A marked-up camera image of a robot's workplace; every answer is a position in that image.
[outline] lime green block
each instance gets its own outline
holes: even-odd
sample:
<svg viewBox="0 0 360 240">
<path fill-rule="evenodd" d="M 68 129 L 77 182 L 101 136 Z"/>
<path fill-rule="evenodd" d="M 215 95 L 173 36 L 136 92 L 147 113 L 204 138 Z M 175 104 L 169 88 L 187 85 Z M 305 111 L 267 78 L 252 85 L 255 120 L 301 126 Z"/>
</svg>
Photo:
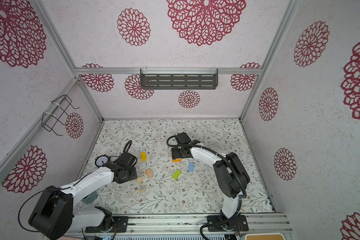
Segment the lime green block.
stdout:
<svg viewBox="0 0 360 240">
<path fill-rule="evenodd" d="M 179 177 L 180 174 L 181 174 L 181 171 L 180 171 L 180 170 L 177 170 L 177 171 L 172 175 L 172 178 L 173 178 L 174 180 L 176 180 L 176 179 Z"/>
</svg>

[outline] cable tie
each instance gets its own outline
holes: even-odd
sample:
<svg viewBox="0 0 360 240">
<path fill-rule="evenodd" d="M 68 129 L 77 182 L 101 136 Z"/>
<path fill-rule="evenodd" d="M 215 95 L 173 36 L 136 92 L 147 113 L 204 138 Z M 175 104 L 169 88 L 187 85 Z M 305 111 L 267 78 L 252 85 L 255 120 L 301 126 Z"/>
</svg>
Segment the cable tie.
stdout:
<svg viewBox="0 0 360 240">
<path fill-rule="evenodd" d="M 49 114 L 49 115 L 52 115 L 52 116 L 56 117 L 56 115 L 52 114 L 52 113 L 44 113 L 44 114 Z"/>
</svg>

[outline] clock face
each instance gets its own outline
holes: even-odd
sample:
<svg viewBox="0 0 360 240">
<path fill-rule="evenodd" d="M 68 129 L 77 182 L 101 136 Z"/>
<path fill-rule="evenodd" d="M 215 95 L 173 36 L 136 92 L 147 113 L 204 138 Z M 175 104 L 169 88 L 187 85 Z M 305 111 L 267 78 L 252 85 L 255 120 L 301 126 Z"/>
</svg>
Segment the clock face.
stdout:
<svg viewBox="0 0 360 240">
<path fill-rule="evenodd" d="M 95 165 L 97 167 L 101 167 L 104 163 L 106 163 L 108 161 L 108 157 L 107 156 L 100 156 L 95 160 Z"/>
</svg>

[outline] table surface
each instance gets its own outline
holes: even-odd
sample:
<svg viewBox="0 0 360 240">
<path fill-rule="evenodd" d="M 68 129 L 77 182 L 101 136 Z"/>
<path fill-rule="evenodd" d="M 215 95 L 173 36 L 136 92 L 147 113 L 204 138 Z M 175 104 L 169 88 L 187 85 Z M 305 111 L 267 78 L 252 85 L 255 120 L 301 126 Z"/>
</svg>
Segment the table surface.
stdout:
<svg viewBox="0 0 360 240">
<path fill-rule="evenodd" d="M 114 214 L 194 214 L 218 213 L 223 204 L 223 193 L 218 187 L 212 167 L 197 159 L 172 162 L 168 137 L 186 132 L 194 140 L 217 152 L 234 152 L 239 157 L 251 182 L 243 199 L 242 212 L 273 212 L 259 172 L 250 154 L 240 122 L 237 119 L 199 120 L 110 120 L 106 121 L 97 139 L 83 176 L 96 170 L 97 156 L 118 156 L 127 141 L 132 140 L 129 152 L 137 157 L 136 170 L 151 168 L 154 177 L 143 184 L 136 180 L 117 184 L 112 182 L 97 189 L 98 197 L 91 204 L 82 202 L 77 209 L 102 206 Z M 140 153 L 147 154 L 142 162 Z M 188 172 L 189 162 L 194 172 Z M 181 170 L 178 179 L 172 178 Z M 145 185 L 145 192 L 138 186 Z"/>
</svg>

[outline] speckled wall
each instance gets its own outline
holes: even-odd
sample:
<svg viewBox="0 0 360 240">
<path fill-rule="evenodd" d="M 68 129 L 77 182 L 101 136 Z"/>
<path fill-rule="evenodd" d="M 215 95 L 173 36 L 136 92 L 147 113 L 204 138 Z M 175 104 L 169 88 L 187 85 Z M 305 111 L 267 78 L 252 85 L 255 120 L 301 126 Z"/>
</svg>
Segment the speckled wall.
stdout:
<svg viewBox="0 0 360 240">
<path fill-rule="evenodd" d="M 259 68 L 288 0 L 43 1 L 78 67 Z M 216 90 L 148 91 L 138 75 L 84 75 L 105 118 L 237 118 L 253 75 Z"/>
<path fill-rule="evenodd" d="M 360 0 L 300 4 L 244 124 L 297 239 L 360 239 Z"/>
<path fill-rule="evenodd" d="M 34 239 L 34 233 L 21 229 L 17 223 L 20 206 L 31 195 L 50 185 L 59 187 L 72 182 L 83 164 L 99 122 L 78 86 L 68 96 L 72 106 L 79 108 L 69 106 L 68 116 L 63 114 L 61 118 L 67 125 L 58 123 L 53 128 L 63 136 L 42 129 L 0 185 L 0 238 Z M 56 111 L 57 116 L 60 114 L 61 110 Z M 21 222 L 28 229 L 32 229 L 28 218 L 37 200 L 37 196 L 29 200 L 21 211 Z"/>
<path fill-rule="evenodd" d="M 30 4 L 0 1 L 0 161 L 71 79 Z M 0 239 L 35 239 L 17 223 L 21 204 L 71 182 L 81 167 L 99 122 L 77 86 L 68 95 L 79 108 L 67 108 L 61 119 L 67 125 L 54 127 L 63 136 L 40 131 L 0 184 Z M 24 207 L 25 226 L 37 199 Z"/>
</svg>

